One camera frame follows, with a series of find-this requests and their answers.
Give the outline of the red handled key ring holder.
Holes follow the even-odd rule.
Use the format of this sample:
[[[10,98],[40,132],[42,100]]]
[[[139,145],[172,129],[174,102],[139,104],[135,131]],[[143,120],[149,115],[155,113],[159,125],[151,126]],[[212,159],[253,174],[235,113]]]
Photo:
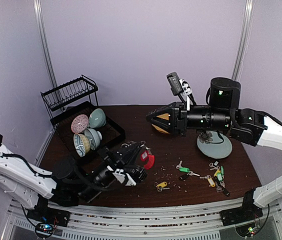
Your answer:
[[[145,141],[128,141],[120,146],[122,167],[125,170],[149,170],[154,166],[155,156]]]

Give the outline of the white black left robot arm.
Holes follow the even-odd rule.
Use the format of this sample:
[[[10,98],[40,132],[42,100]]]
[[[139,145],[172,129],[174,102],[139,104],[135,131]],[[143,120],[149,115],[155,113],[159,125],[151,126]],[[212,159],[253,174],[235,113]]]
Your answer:
[[[116,151],[99,149],[102,162],[87,173],[71,156],[58,161],[52,171],[39,168],[8,150],[2,140],[0,134],[0,187],[20,203],[27,218],[46,224],[66,227],[70,218],[69,211],[51,208],[50,202],[76,207],[102,193],[135,187],[147,177],[145,166],[137,164],[147,152],[143,141],[126,142]]]

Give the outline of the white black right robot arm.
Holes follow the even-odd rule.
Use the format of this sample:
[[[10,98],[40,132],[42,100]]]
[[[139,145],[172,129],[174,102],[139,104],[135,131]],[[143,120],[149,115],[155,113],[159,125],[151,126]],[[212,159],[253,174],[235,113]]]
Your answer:
[[[167,80],[173,95],[181,101],[157,108],[146,115],[146,120],[158,131],[181,136],[185,136],[188,129],[222,131],[242,143],[282,151],[282,122],[264,111],[240,109],[241,84],[238,81],[225,77],[213,78],[205,97],[206,104],[198,105],[186,81],[174,72],[167,75]],[[240,207],[222,210],[222,224],[236,225],[261,217],[262,209],[281,197],[282,175],[247,191]]]

